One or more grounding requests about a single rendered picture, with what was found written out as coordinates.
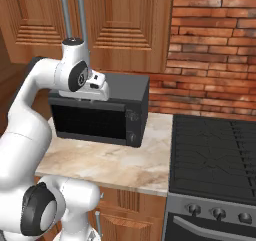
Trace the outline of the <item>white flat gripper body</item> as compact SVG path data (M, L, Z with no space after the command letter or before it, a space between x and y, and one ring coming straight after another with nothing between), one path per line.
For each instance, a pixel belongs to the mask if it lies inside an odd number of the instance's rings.
M92 88L88 82L76 92L60 91L59 95L67 98L107 101L109 99L109 86L106 81L99 88Z

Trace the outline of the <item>black toaster oven door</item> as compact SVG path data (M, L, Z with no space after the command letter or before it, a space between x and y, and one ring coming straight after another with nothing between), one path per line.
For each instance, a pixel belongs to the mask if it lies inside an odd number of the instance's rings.
M52 104L51 112L58 137L126 144L126 116L123 104Z

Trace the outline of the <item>black toaster oven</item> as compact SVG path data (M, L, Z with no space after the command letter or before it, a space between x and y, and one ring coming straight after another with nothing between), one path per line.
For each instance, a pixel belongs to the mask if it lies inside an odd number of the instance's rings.
M85 105L87 103L116 103L125 106L126 116L126 144L124 146L140 147L148 118L149 77L146 75L128 75L106 73L106 81L110 88L110 96L107 101L93 101L86 99L74 99L62 97L57 90L51 90L48 94L48 103L59 105ZM129 119L129 112L134 111L139 115L138 121ZM128 133L136 134L134 143L128 140Z

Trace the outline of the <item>wooden drawer front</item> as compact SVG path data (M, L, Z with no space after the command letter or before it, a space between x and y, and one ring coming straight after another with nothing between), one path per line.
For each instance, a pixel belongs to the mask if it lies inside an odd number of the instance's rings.
M164 215L165 197L106 187L101 187L100 192L100 206L157 218Z

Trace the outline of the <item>black and steel stove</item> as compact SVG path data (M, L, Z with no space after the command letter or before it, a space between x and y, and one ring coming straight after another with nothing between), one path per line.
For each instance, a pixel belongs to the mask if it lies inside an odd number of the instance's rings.
M197 218L216 220L212 210L221 208L226 212L221 222L256 227L256 122L173 117L161 241L168 214L192 216L190 204L201 207ZM240 213L249 213L252 224L241 223Z

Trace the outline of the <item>wooden base cupboard door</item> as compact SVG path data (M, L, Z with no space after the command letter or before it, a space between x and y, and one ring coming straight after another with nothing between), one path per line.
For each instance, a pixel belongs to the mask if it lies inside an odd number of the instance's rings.
M162 218L101 210L102 241L161 241Z

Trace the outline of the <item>dark stove knob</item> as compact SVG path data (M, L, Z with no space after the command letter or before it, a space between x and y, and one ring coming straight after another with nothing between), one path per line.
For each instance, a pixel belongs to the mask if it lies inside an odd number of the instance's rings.
M221 221L226 217L226 212L221 208L214 208L212 214L217 221Z
M190 204L188 206L188 211L192 216L196 217L201 213L201 207L196 204Z
M244 224L252 224L252 217L249 213L240 213L238 215L239 221Z

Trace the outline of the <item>wooden wall cupboard door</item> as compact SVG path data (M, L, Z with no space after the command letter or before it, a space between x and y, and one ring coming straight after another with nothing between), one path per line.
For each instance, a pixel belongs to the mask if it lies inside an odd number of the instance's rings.
M90 60L98 71L160 73L172 0L84 0Z
M0 27L13 63L27 63L35 56L61 58L61 0L0 0Z

